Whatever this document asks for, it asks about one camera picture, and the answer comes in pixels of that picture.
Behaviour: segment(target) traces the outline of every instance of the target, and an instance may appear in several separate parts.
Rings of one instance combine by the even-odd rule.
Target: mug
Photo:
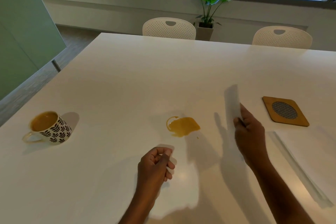
[[[33,118],[29,123],[31,132],[27,133],[22,140],[25,143],[40,143],[48,141],[51,144],[61,144],[65,142],[72,133],[72,129],[61,118],[59,114],[53,111],[43,112]],[[28,141],[32,135],[40,140]]]

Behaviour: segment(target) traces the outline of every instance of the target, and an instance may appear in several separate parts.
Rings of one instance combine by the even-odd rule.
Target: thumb
[[[169,158],[170,158],[171,153],[172,153],[172,150],[171,150],[171,149],[166,150],[166,151],[162,154],[162,156],[161,156],[161,158],[160,158],[158,164],[159,164],[160,166],[164,166],[164,167],[166,167],[167,164],[168,164],[168,162],[169,162]]]
[[[236,129],[244,129],[245,126],[243,125],[243,122],[240,118],[234,118],[233,124]]]

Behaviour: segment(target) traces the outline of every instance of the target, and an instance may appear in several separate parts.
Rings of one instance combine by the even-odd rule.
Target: coaster
[[[309,122],[294,100],[262,97],[271,120],[278,123],[308,127]]]

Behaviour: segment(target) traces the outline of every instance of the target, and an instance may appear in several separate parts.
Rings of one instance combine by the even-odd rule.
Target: hand
[[[166,168],[175,168],[175,165],[169,160],[172,152],[173,150],[170,148],[155,147],[146,153],[138,164],[138,181],[135,194],[142,201],[147,202],[150,208],[154,206],[163,182],[173,178]]]
[[[239,118],[234,118],[238,149],[251,168],[255,165],[268,163],[264,127],[242,104],[240,104],[240,108],[242,121],[246,127],[242,125]]]

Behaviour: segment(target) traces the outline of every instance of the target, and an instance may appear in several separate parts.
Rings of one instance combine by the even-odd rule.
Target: chair backrest
[[[185,20],[175,18],[155,18],[147,21],[143,25],[142,34],[145,36],[195,40],[196,29],[190,22]]]
[[[307,32],[291,27],[264,27],[255,33],[253,45],[309,49],[313,38]]]

